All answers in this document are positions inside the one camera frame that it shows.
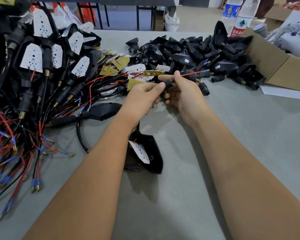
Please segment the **clear plastic bottle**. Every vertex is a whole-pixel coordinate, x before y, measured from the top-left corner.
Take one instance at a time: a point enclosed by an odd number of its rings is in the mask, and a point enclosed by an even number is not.
[[[249,27],[252,19],[256,15],[260,0],[246,0],[237,16],[234,26],[231,30],[230,37],[239,37],[246,27]]]
[[[236,17],[244,0],[228,0],[224,7],[221,21],[229,33],[235,24]]]

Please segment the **person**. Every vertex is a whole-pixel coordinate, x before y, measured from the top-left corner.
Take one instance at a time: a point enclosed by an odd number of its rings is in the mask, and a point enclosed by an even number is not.
[[[165,103],[179,109],[198,137],[232,238],[300,239],[300,201],[219,120],[194,82],[178,71],[159,76],[162,81],[171,78],[175,85],[164,95]],[[144,83],[129,92],[24,240],[111,239],[129,135],[153,103],[160,102],[164,89],[163,82]]]

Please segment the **bottle label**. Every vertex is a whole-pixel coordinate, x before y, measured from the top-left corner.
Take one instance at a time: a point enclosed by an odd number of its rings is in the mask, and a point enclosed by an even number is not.
[[[239,13],[240,7],[240,5],[226,4],[222,15],[227,18],[236,18]]]
[[[240,37],[246,27],[250,26],[252,19],[253,17],[238,16],[234,23],[234,27],[231,31],[230,37]]]

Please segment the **gray door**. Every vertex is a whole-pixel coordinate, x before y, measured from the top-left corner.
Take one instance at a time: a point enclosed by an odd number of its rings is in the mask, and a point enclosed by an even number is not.
[[[179,4],[183,6],[207,8],[209,1],[210,0],[180,0]]]

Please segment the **hand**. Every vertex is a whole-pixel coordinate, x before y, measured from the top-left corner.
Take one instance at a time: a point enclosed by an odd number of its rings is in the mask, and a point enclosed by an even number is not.
[[[209,107],[198,85],[182,77],[179,71],[176,71],[174,75],[158,76],[161,81],[172,78],[174,78],[175,85],[164,94],[164,98],[167,99],[165,104],[176,106],[184,122],[194,128]]]
[[[146,82],[133,86],[118,116],[127,121],[132,128],[136,127],[140,119],[152,108],[153,103],[160,102],[159,95],[164,91],[165,84]]]

